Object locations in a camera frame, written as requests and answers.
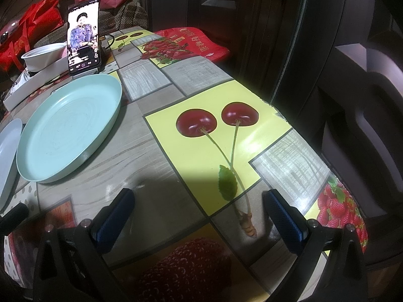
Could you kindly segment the mint green round plate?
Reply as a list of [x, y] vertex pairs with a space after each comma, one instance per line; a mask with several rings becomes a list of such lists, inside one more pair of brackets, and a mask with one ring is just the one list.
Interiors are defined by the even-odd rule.
[[52, 183], [80, 167], [99, 148], [120, 112], [122, 85], [108, 74], [70, 81], [27, 121], [16, 153], [26, 181]]

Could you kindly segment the light grey round plate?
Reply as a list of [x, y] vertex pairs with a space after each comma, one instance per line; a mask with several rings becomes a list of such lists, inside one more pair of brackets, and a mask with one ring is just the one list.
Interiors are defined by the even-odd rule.
[[14, 119], [1, 131], [0, 148], [0, 208], [3, 210], [16, 179], [16, 152], [22, 133], [22, 121]]

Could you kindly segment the fruit pattern tablecloth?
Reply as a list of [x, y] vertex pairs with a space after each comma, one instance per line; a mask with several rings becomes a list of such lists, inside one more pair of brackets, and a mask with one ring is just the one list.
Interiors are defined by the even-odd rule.
[[142, 59], [157, 36], [139, 27], [108, 41], [105, 72], [122, 112], [82, 167], [62, 181], [27, 181], [12, 202], [30, 221], [4, 241], [1, 269], [30, 286], [42, 228], [93, 217], [124, 187], [136, 206], [105, 260], [131, 301], [264, 301], [296, 260], [264, 208], [276, 187], [307, 217], [338, 178], [282, 115], [204, 57]]

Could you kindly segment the white rectangular tray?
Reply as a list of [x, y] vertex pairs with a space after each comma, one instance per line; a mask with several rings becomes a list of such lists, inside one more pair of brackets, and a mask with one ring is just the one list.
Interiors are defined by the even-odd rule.
[[25, 69], [20, 74], [17, 81], [12, 85], [11, 89], [8, 91], [5, 99], [3, 100], [4, 107], [7, 111], [11, 112], [26, 97], [31, 95], [46, 83], [57, 78], [59, 75], [67, 72], [67, 70], [67, 56], [50, 64], [33, 76], [30, 76], [27, 69]]

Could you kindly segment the smartphone on stand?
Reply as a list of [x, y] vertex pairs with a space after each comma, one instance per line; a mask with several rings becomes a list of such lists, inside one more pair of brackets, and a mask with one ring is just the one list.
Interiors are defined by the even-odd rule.
[[73, 77], [101, 64], [99, 11], [100, 0], [86, 0], [68, 8], [68, 72]]

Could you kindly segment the white foam bowl in tray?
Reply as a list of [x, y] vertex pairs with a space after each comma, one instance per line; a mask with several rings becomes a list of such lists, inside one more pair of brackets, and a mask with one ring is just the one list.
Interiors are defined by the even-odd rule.
[[62, 58], [65, 48], [65, 42], [47, 44], [26, 52], [21, 59], [29, 72], [39, 72]]

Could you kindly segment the red printed bag on chair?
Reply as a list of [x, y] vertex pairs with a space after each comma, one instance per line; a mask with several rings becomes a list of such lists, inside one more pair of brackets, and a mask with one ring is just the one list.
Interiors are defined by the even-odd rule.
[[195, 27], [163, 29], [157, 31], [156, 34], [184, 46], [187, 50], [205, 57], [213, 63], [224, 61], [230, 56], [228, 48], [214, 43], [203, 31]]

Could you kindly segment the red gift bag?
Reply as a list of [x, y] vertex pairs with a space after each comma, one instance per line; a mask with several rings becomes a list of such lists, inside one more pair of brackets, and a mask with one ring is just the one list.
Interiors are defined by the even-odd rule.
[[18, 27], [1, 44], [1, 73], [14, 67], [23, 71], [22, 55], [29, 52], [38, 40], [63, 25], [58, 4], [59, 0], [41, 0], [23, 14]]

